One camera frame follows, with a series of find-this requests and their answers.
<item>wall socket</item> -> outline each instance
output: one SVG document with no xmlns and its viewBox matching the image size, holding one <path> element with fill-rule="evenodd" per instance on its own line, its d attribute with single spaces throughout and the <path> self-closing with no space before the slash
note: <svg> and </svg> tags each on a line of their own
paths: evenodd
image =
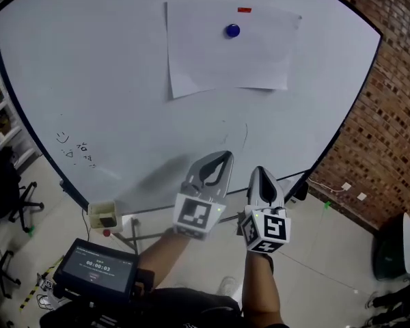
<svg viewBox="0 0 410 328">
<path fill-rule="evenodd" d="M 344 189 L 345 191 L 348 191 L 351 188 L 351 185 L 347 182 L 345 182 L 342 186 L 342 189 Z"/>
<path fill-rule="evenodd" d="M 357 199 L 359 199 L 359 200 L 364 200 L 364 198 L 366 198 L 366 197 L 367 197 L 366 194 L 360 193 L 360 194 L 358 195 Z"/>
</svg>

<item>timer display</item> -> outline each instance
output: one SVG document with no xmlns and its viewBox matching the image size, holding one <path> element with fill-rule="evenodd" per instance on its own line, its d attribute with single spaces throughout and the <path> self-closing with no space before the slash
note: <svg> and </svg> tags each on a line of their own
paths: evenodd
<svg viewBox="0 0 410 328">
<path fill-rule="evenodd" d="M 97 286 L 124 292 L 132 262 L 76 247 L 63 271 Z"/>
<path fill-rule="evenodd" d="M 98 264 L 97 262 L 92 262 L 92 261 L 87 261 L 88 266 L 94 266 L 95 269 L 100 269 L 104 271 L 109 271 L 111 270 L 110 267 L 108 266 L 103 266 L 102 264 Z"/>
</svg>

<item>human arm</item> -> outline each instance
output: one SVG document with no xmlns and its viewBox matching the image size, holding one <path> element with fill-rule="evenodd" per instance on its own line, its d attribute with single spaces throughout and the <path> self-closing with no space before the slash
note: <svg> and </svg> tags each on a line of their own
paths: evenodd
<svg viewBox="0 0 410 328">
<path fill-rule="evenodd" d="M 141 253 L 138 267 L 154 273 L 154 288 L 169 274 L 189 242 L 190 238 L 169 228 L 156 243 Z"/>
<path fill-rule="evenodd" d="M 269 261 L 252 251 L 246 254 L 242 302 L 245 318 L 255 327 L 283 323 L 278 289 Z"/>
</svg>

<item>red brick wall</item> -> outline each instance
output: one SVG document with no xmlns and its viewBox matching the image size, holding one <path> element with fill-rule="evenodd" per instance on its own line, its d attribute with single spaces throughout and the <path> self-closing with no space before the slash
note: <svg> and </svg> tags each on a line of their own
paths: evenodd
<svg viewBox="0 0 410 328">
<path fill-rule="evenodd" d="M 334 189 L 349 182 L 349 191 L 332 198 L 380 226 L 410 214 L 410 0 L 348 1 L 384 38 L 342 133 L 310 178 Z M 363 202 L 360 192 L 368 196 Z"/>
</svg>

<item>blue magnet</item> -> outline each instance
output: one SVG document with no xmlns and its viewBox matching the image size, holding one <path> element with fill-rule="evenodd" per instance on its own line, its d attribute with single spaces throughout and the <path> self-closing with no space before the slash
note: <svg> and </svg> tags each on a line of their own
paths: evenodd
<svg viewBox="0 0 410 328">
<path fill-rule="evenodd" d="M 235 38 L 240 34 L 240 27 L 238 25 L 228 25 L 226 27 L 226 35 L 230 38 Z"/>
</svg>

